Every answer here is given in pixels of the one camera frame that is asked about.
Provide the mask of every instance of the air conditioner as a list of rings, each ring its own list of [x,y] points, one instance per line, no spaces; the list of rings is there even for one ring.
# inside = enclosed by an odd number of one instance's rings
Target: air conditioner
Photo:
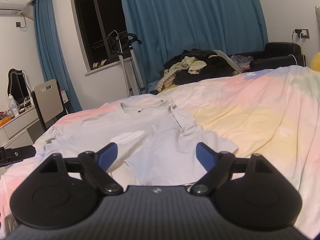
[[[20,15],[27,5],[27,0],[0,0],[1,15]]]

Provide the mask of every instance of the charging cable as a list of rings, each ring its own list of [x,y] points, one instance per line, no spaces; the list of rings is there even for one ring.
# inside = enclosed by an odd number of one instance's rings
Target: charging cable
[[[297,62],[296,57],[295,57],[294,55],[290,54],[290,55],[288,55],[288,56],[294,57],[294,60],[296,61],[296,64],[298,65],[298,62]]]
[[[293,43],[293,34],[295,33],[296,31],[294,30],[293,33],[292,33],[292,52],[293,54],[295,54],[295,51],[294,51],[294,43]]]
[[[21,29],[24,29],[25,27],[27,27],[27,22],[26,22],[26,18],[24,17],[24,14],[22,13],[21,15],[22,15],[23,18],[24,18],[24,27],[21,27],[21,25],[20,25],[20,28],[21,28]]]
[[[301,46],[301,54],[302,54],[302,57],[303,57],[303,67],[306,66],[305,62],[304,62],[304,55],[303,55],[303,50],[302,50],[302,40],[301,40],[301,35],[302,35],[302,32],[300,32],[300,46]]]

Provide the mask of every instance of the pastel bedsheet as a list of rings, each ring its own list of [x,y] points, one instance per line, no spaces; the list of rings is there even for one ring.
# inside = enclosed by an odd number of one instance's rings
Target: pastel bedsheet
[[[310,238],[320,230],[320,73],[290,66],[204,80],[160,93],[123,99],[150,104],[172,97],[177,106],[194,116],[205,130],[231,139],[237,157],[263,154],[300,192],[302,211],[295,226]],[[119,101],[99,109],[70,114],[35,143],[34,158],[17,163],[0,180],[1,222],[10,213],[14,189],[43,160],[48,134],[56,126],[113,111]]]

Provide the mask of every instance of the white wall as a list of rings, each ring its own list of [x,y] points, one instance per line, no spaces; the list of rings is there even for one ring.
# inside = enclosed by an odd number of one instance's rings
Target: white wall
[[[24,26],[22,16],[0,16],[0,111],[5,111],[8,104],[10,69],[25,70],[31,87],[44,82],[34,22],[26,18],[25,29],[17,28],[16,22],[21,22],[21,26]]]
[[[320,51],[319,32],[315,6],[320,0],[260,0],[266,21],[269,42],[292,42],[294,29],[309,29],[310,39],[302,39],[303,53],[307,66],[313,56]],[[294,42],[300,44],[297,35]]]
[[[120,64],[85,76],[87,72],[81,53],[70,0],[53,0],[54,15],[66,66],[83,109],[102,106],[125,98],[126,87]]]

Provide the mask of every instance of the chair backrest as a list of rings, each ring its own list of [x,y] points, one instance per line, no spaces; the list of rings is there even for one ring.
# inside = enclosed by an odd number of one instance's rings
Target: chair backrest
[[[31,96],[44,131],[54,124],[57,119],[67,114],[63,105],[59,83],[55,79],[35,86]]]

